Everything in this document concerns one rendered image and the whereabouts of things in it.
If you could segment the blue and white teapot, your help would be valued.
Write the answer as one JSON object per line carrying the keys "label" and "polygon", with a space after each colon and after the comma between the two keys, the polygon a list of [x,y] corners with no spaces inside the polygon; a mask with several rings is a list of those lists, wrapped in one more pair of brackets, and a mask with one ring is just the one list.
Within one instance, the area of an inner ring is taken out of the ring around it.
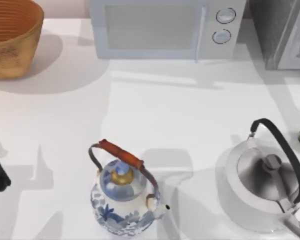
{"label": "blue and white teapot", "polygon": [[90,203],[96,221],[109,233],[133,238],[171,209],[143,160],[106,139],[92,144],[88,154],[97,167]]}

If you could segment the pale microwave oven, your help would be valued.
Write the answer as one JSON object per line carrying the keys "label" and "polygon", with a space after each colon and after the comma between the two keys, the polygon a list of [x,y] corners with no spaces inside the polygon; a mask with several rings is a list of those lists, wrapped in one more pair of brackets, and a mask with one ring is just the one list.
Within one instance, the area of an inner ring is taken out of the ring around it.
{"label": "pale microwave oven", "polygon": [[[100,59],[224,60],[233,56],[247,0],[89,0]],[[235,19],[216,20],[232,8]],[[225,44],[212,40],[227,29]]]}

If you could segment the round microwave knob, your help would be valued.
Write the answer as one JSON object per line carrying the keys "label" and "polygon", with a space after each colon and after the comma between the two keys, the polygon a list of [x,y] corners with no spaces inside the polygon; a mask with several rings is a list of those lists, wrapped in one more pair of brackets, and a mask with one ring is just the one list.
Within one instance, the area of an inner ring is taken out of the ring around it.
{"label": "round microwave knob", "polygon": [[227,29],[221,29],[219,31],[215,31],[212,34],[212,40],[214,43],[218,44],[218,45],[223,45],[227,42],[229,42],[232,38],[232,34],[229,30]]}
{"label": "round microwave knob", "polygon": [[216,13],[215,18],[220,24],[229,24],[236,18],[236,15],[233,8],[224,8]]}

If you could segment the brown woven basket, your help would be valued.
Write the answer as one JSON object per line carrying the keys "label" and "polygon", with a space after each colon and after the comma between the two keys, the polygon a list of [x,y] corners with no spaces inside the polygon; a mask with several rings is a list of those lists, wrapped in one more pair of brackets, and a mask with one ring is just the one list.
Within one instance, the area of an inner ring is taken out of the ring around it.
{"label": "brown woven basket", "polygon": [[41,37],[44,11],[34,0],[0,0],[0,79],[22,77]]}

